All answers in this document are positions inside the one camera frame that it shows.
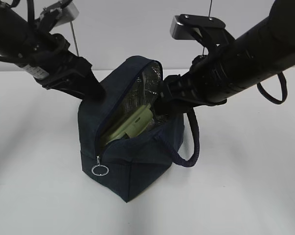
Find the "zipper pull ring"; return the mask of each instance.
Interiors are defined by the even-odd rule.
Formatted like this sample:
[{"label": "zipper pull ring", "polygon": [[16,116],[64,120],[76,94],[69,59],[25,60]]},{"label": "zipper pull ring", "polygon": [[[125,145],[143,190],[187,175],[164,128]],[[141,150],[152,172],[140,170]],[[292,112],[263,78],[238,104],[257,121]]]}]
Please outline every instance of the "zipper pull ring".
[{"label": "zipper pull ring", "polygon": [[[100,164],[100,156],[96,157],[96,161],[97,161],[97,165],[93,166],[93,168],[91,170],[93,175],[95,175],[95,176],[105,176],[105,175],[107,175],[109,173],[109,169],[105,165]],[[104,169],[104,173],[95,173],[94,172],[95,169],[99,170],[100,168]]]}]

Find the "white surface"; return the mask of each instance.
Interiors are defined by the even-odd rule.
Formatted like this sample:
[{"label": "white surface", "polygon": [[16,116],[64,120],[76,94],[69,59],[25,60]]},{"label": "white surface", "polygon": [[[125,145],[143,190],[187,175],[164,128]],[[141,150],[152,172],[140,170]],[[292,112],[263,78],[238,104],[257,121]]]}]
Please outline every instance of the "white surface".
[{"label": "white surface", "polygon": [[[34,0],[36,17],[56,0]],[[274,0],[213,0],[212,16],[239,37],[269,15]],[[142,55],[160,60],[166,69],[187,69],[202,53],[195,41],[176,41],[169,29],[174,15],[208,15],[210,0],[74,0],[80,16],[74,21],[80,55],[96,70],[113,70],[126,58]],[[16,12],[27,19],[26,1]],[[55,28],[71,42],[70,25]],[[0,71],[15,71],[0,63]]]},{"label": "white surface", "polygon": [[[251,88],[197,108],[198,164],[173,165],[126,204],[81,170],[79,101],[0,72],[0,235],[295,235],[295,69],[286,75],[283,106]],[[187,124],[180,152],[192,153]]]}]

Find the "navy blue bag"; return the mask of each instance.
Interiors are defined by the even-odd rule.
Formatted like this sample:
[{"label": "navy blue bag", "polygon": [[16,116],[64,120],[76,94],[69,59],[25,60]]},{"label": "navy blue bag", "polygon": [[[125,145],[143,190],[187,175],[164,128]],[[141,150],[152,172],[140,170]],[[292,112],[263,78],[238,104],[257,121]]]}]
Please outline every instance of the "navy blue bag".
[{"label": "navy blue bag", "polygon": [[82,101],[79,114],[82,170],[108,187],[125,202],[134,199],[160,177],[172,162],[192,167],[199,156],[199,129],[194,110],[187,114],[194,137],[194,155],[183,159],[183,115],[157,116],[147,130],[132,139],[120,139],[101,147],[103,133],[125,113],[155,101],[162,82],[157,61],[134,56],[114,70],[101,84],[104,101]]}]

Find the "white table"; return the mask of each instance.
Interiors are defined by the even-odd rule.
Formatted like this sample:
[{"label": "white table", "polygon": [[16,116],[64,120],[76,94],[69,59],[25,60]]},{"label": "white table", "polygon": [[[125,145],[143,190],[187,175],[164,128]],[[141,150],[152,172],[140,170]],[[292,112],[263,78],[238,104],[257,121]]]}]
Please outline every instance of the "white table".
[{"label": "white table", "polygon": [[[254,87],[197,108],[198,164],[173,165],[126,204],[81,170],[79,100],[0,72],[0,235],[295,235],[295,69],[286,75],[282,106]],[[264,86],[279,95],[277,79]],[[187,122],[180,152],[192,154]]]}]

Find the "robotic arm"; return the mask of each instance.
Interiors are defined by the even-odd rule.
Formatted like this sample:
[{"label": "robotic arm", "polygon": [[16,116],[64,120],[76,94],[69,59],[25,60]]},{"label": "robotic arm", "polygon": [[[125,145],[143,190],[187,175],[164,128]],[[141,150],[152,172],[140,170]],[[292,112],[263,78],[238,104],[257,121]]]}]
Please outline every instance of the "robotic arm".
[{"label": "robotic arm", "polygon": [[[295,0],[276,0],[269,17],[234,39],[216,18],[175,16],[173,38],[196,40],[209,51],[195,58],[189,72],[165,79],[156,102],[159,114],[186,113],[190,108],[225,104],[227,98],[256,85],[268,100],[287,96],[283,71],[295,65]],[[276,100],[260,82],[278,74],[283,99]]]},{"label": "robotic arm", "polygon": [[91,71],[92,65],[71,53],[61,34],[51,35],[54,26],[67,23],[77,10],[72,0],[62,0],[45,8],[34,19],[33,0],[27,0],[28,22],[11,5],[0,1],[0,61],[16,64],[46,89],[56,89],[83,99],[104,98],[105,91]]}]

